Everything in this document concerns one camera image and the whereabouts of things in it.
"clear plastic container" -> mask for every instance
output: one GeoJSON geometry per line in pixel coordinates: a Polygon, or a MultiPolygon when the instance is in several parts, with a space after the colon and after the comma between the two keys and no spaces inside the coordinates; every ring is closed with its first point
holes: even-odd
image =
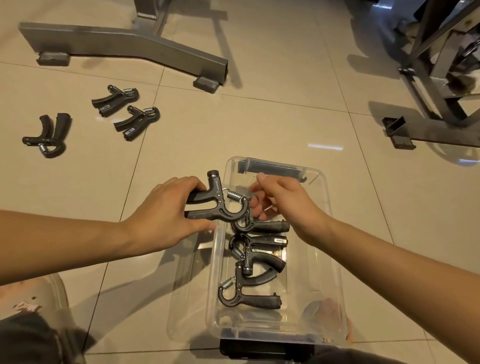
{"type": "MultiPolygon", "coordinates": [[[[331,215],[325,176],[316,169],[285,165],[265,160],[233,157],[226,167],[222,185],[232,191],[251,196],[248,187],[259,172],[297,178],[309,196],[331,215]]],[[[235,211],[236,202],[227,208],[235,211]]],[[[233,235],[230,224],[220,222],[212,245],[208,284],[206,324],[209,332],[221,339],[245,339],[306,344],[344,346],[347,323],[340,265],[332,258],[304,243],[293,231],[284,235],[288,246],[276,254],[287,263],[277,277],[261,286],[243,288],[245,294],[281,297],[278,310],[265,310],[240,304],[224,306],[217,297],[219,284],[234,274],[236,258],[228,252],[233,235]]],[[[254,275],[265,271],[255,264],[254,275]]],[[[234,294],[234,287],[225,292],[234,294]]]]}

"person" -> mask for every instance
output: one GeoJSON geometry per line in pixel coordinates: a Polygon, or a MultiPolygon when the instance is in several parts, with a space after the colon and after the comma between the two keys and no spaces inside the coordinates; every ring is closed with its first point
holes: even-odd
{"type": "MultiPolygon", "coordinates": [[[[191,234],[213,230],[211,221],[184,217],[194,189],[206,187],[196,177],[172,178],[118,223],[0,211],[0,284],[161,251],[191,234]]],[[[250,202],[255,217],[283,215],[303,241],[330,255],[467,362],[480,363],[479,275],[335,220],[293,178],[259,173],[250,192],[255,194],[250,202]]],[[[358,362],[384,363],[362,360],[358,362]]]]}

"metal frame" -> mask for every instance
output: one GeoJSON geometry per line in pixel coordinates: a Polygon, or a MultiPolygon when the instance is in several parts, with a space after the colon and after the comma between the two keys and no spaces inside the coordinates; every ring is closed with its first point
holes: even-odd
{"type": "MultiPolygon", "coordinates": [[[[412,51],[406,63],[398,69],[425,118],[400,118],[396,122],[385,118],[385,130],[394,145],[395,137],[399,140],[407,137],[433,143],[480,147],[480,109],[468,116],[459,104],[460,99],[476,97],[478,94],[456,94],[449,87],[453,78],[449,73],[450,68],[459,52],[463,51],[462,38],[480,22],[480,0],[473,0],[439,29],[450,14],[453,2],[456,4],[457,1],[428,1],[412,51]],[[435,64],[432,64],[430,50],[434,46],[441,46],[441,50],[435,64]],[[440,115],[428,107],[416,85],[416,79],[422,83],[440,115]]],[[[413,149],[404,145],[396,147],[413,149]]]]}
{"type": "Polygon", "coordinates": [[[39,55],[142,58],[223,85],[228,60],[159,36],[171,0],[135,0],[132,29],[20,23],[19,30],[39,55]]]}

